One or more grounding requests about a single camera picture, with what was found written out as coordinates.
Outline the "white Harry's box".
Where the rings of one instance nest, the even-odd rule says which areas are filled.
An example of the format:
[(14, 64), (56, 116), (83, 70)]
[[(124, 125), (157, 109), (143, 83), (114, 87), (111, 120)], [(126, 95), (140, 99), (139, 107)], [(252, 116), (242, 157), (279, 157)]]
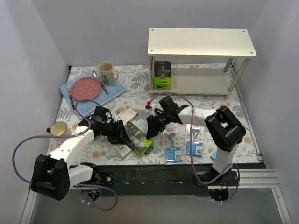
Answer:
[(112, 145), (116, 152), (124, 159), (127, 155), (129, 155), (132, 151), (127, 145)]
[(117, 121), (122, 120), (123, 124), (126, 124), (128, 121), (134, 120), (137, 115), (137, 111), (132, 109), (130, 106), (120, 107), (112, 112), (112, 117)]

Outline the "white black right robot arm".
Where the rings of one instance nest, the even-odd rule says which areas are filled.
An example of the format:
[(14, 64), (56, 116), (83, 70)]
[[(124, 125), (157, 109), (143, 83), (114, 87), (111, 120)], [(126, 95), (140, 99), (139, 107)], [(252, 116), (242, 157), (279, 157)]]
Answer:
[(195, 178), (202, 185), (214, 183), (222, 185), (228, 180), (228, 172), (232, 168), (236, 147), (246, 135), (246, 130), (237, 117), (226, 106), (216, 110), (202, 110), (193, 107), (173, 106), (156, 109), (156, 115), (147, 117), (148, 130), (146, 138), (150, 139), (163, 132), (169, 123), (190, 124), (206, 128), (217, 146), (217, 154), (211, 170), (201, 180), (195, 170), (193, 154), (190, 153)]

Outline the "black green Gillette Labs box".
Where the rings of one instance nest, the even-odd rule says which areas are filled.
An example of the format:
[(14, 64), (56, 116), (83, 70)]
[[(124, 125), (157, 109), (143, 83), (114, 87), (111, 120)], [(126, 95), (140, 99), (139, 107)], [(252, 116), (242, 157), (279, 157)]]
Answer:
[(171, 89), (171, 62), (155, 61), (154, 89)]

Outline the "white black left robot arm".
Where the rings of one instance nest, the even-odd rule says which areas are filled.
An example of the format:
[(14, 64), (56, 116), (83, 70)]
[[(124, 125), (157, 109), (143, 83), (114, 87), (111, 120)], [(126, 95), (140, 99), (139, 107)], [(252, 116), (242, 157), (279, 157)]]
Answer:
[(87, 184), (96, 186), (100, 175), (95, 165), (83, 162), (72, 166), (79, 152), (96, 137), (105, 136), (112, 145), (131, 146), (128, 122), (115, 121), (106, 115), (90, 115), (79, 122), (73, 138), (68, 138), (48, 155), (39, 155), (34, 164), (31, 190), (56, 200), (62, 200), (70, 187)]

